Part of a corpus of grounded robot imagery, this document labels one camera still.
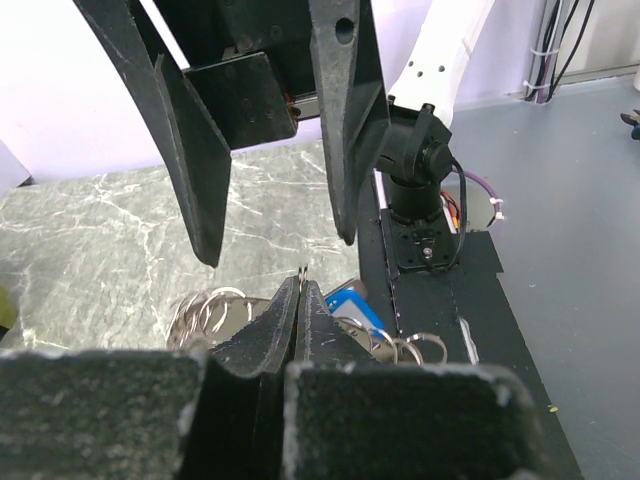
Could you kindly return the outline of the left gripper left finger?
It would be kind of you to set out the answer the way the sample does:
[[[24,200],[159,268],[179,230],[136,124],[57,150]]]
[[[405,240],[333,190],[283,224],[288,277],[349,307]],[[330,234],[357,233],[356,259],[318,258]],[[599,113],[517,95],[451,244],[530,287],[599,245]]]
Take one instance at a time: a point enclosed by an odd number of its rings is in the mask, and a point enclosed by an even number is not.
[[[1,359],[5,479],[275,479],[300,298],[286,279],[229,340]]]

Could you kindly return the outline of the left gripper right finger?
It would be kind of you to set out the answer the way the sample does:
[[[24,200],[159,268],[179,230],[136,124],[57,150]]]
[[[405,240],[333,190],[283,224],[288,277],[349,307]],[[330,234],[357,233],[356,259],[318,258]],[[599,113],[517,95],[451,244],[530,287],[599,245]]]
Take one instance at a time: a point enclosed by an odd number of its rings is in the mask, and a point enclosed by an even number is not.
[[[544,479],[548,455],[522,382],[488,365],[383,364],[300,293],[284,376],[288,479]]]

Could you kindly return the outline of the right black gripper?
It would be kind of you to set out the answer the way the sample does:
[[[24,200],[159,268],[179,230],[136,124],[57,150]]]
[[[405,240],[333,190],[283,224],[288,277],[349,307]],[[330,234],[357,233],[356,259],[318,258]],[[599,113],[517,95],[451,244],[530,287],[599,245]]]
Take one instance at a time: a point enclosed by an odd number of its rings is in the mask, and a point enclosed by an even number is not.
[[[185,75],[140,2],[75,5],[161,155],[201,263],[219,264],[230,148],[294,137],[294,102],[315,87],[334,222],[354,243],[360,191],[390,128],[369,1],[159,1]]]

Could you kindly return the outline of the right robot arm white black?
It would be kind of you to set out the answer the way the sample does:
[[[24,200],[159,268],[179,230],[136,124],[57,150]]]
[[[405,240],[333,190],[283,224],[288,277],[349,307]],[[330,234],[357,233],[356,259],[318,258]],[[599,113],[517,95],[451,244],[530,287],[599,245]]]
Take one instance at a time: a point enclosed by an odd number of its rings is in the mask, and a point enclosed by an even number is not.
[[[339,237],[355,239],[373,170],[418,187],[417,218],[440,216],[455,168],[452,107],[489,1],[435,1],[387,88],[367,1],[161,1],[182,69],[138,1],[80,1],[169,172],[198,260],[219,263],[233,151],[292,138],[315,117]]]

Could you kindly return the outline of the metal keyring disc with rings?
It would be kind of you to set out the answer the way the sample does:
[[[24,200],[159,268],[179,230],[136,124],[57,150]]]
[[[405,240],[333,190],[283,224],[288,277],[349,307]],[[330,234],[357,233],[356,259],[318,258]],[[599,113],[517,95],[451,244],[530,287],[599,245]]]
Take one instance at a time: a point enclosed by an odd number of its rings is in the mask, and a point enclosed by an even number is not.
[[[268,305],[267,299],[248,296],[235,287],[192,292],[174,305],[173,316],[166,333],[166,347],[170,350],[180,350],[196,343],[216,346],[255,320]],[[435,334],[419,332],[407,338],[399,338],[391,336],[385,329],[381,334],[384,341],[371,339],[370,335],[367,342],[350,336],[381,362],[444,365],[448,360],[447,347]],[[429,343],[436,347],[434,359],[429,361],[424,357],[419,348],[421,343]]]

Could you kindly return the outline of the blue tag key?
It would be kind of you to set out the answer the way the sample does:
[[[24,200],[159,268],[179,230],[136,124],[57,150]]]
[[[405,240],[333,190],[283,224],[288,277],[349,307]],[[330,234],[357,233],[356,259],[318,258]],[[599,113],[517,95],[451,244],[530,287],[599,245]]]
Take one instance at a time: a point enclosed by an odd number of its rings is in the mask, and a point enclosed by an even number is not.
[[[371,339],[384,341],[384,329],[380,317],[366,302],[367,290],[364,283],[352,278],[324,296],[332,316],[351,335],[364,342]]]

